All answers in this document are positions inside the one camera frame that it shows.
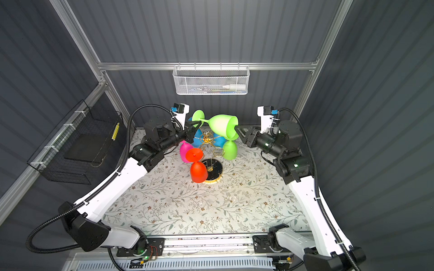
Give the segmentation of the green wine glass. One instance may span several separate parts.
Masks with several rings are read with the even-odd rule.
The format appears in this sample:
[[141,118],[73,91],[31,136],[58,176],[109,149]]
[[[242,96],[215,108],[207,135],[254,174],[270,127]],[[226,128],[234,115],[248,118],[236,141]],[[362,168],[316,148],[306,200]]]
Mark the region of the green wine glass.
[[205,113],[202,110],[197,110],[192,116],[192,121],[201,121],[208,124],[214,133],[221,135],[228,141],[238,139],[238,134],[235,131],[235,127],[238,125],[236,116],[220,114],[206,120]]
[[223,145],[223,158],[226,160],[234,160],[237,157],[238,148],[234,141],[226,141]]

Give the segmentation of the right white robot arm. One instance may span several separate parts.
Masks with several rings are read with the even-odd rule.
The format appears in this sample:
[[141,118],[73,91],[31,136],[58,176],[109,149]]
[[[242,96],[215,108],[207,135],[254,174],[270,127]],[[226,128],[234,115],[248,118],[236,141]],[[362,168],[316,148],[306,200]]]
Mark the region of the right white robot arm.
[[237,125],[235,131],[247,147],[257,147],[274,157],[273,166],[296,196],[313,234],[309,239],[280,224],[269,229],[270,248],[289,250],[309,271],[359,270],[366,255],[345,236],[323,199],[316,180],[316,165],[300,153],[304,138],[301,126],[287,120],[278,125],[275,135],[261,132],[257,126]]

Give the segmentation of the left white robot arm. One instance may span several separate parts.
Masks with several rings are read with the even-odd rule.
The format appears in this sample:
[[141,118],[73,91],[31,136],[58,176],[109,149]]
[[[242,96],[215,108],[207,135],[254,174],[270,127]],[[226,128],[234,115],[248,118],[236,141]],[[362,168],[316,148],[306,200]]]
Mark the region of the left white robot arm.
[[128,153],[125,166],[110,175],[113,181],[106,178],[75,202],[74,205],[83,206],[63,217],[62,223],[81,249],[89,252],[99,247],[123,247],[138,255],[146,251],[149,245],[143,231],[134,226],[104,223],[102,217],[126,190],[163,160],[168,149],[182,141],[193,142],[199,126],[200,121],[187,121],[180,132],[168,124],[153,126]]

